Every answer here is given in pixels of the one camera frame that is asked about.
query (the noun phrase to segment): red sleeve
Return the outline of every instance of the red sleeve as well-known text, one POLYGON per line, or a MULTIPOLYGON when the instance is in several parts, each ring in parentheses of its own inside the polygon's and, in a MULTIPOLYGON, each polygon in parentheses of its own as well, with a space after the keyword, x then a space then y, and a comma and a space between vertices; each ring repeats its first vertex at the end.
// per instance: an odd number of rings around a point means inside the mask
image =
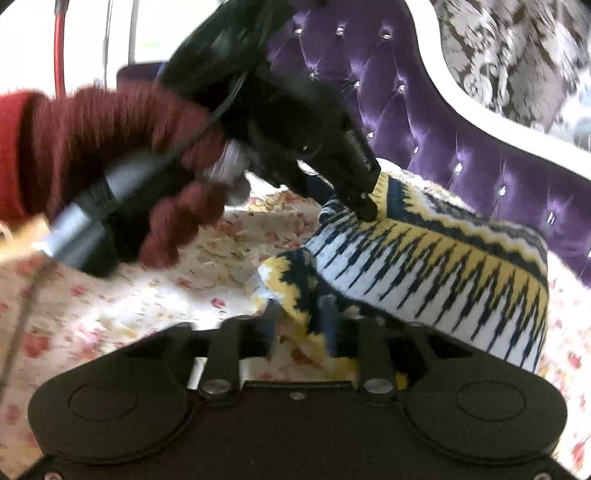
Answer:
POLYGON ((0 221, 22 222, 30 215, 21 195, 19 156, 27 128, 34 92, 18 92, 0 96, 0 221))

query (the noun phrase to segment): floral bedsheet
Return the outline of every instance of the floral bedsheet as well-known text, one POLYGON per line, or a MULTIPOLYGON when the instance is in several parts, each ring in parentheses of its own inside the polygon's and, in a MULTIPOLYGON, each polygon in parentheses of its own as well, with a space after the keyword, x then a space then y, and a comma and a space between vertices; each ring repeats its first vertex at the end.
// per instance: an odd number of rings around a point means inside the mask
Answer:
MULTIPOLYGON (((392 167, 392 174, 460 204, 429 182, 392 167)), ((122 266, 109 281, 58 267, 41 289, 29 318, 4 402, 0 405, 0 470, 18 476, 40 456, 27 405, 45 380, 179 321, 209 329, 228 317, 255 312, 248 280, 270 255, 299 247, 317 228, 319 206, 287 190, 253 181, 253 198, 202 230, 166 272, 122 266)), ((551 255, 549 332, 540 374, 565 396, 567 428, 555 456, 580 478, 591 475, 591 294, 551 255)), ((0 265, 0 362, 14 332, 23 291, 38 258, 0 265)), ((257 380, 329 380, 290 341, 269 360, 249 365, 257 380)))

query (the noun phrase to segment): white wall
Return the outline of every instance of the white wall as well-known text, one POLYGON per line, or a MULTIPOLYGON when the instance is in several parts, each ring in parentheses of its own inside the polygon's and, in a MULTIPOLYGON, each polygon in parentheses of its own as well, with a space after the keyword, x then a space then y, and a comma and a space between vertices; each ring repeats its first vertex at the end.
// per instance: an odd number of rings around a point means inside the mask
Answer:
MULTIPOLYGON (((139 0, 136 61, 168 58, 217 7, 219 0, 139 0)), ((132 0, 113 0, 109 87, 128 62, 132 0)), ((103 78, 108 0, 70 0, 64 46, 66 89, 103 78)), ((38 89, 54 93, 52 0, 15 0, 0 16, 0 93, 38 89)))

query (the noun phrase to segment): metal screw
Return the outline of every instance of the metal screw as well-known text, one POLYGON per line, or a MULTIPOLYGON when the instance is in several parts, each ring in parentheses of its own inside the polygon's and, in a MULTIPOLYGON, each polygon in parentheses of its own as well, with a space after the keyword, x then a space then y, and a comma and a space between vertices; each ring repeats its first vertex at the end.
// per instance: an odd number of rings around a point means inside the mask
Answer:
POLYGON ((386 393, 390 393, 392 390, 394 390, 392 382, 386 380, 385 378, 371 378, 363 384, 363 387, 369 393, 376 395, 385 395, 386 393))
POLYGON ((306 397, 306 394, 303 392, 291 392, 290 393, 290 398, 292 400, 304 400, 306 397))
POLYGON ((232 386, 228 380, 223 378, 214 378, 213 380, 207 380, 201 385, 201 390, 210 395, 222 395, 228 393, 232 386))

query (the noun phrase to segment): purple tufted headboard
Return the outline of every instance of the purple tufted headboard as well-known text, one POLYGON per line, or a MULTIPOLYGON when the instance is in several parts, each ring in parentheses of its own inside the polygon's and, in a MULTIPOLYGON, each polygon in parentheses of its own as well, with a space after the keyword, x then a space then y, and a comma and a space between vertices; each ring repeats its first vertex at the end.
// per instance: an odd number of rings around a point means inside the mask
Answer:
POLYGON ((429 0, 293 3, 269 45, 276 72, 334 84, 377 157, 542 232, 591 285, 591 155, 471 100, 445 67, 429 0))

